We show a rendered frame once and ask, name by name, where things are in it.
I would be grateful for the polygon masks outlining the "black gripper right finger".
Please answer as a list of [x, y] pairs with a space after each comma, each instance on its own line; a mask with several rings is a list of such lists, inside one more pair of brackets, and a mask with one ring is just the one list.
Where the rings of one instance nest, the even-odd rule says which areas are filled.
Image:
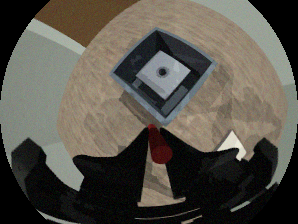
[[202, 152], [190, 147], [180, 137], [160, 128], [162, 139], [172, 149], [173, 157], [166, 163], [169, 183], [172, 186], [174, 200], [184, 198], [185, 193], [204, 176], [209, 169], [220, 167], [221, 164], [237, 157], [239, 148], [227, 148], [225, 151]]

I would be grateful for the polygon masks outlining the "dark red peg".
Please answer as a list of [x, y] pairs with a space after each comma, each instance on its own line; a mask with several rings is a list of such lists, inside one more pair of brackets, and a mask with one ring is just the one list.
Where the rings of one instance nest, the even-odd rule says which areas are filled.
[[172, 149], [168, 143], [162, 139], [161, 132], [158, 131], [156, 125], [150, 124], [149, 128], [149, 147], [150, 156], [156, 164], [166, 164], [173, 157]]

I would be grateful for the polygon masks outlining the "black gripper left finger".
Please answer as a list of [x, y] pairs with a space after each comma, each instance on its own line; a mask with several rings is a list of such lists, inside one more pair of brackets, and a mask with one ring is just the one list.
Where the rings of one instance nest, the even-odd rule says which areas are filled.
[[144, 189], [145, 163], [148, 155], [149, 128], [142, 129], [137, 139], [132, 141], [117, 156], [93, 157], [74, 156], [72, 161], [78, 171], [92, 179], [109, 183], [129, 185], [137, 202], [141, 202]]

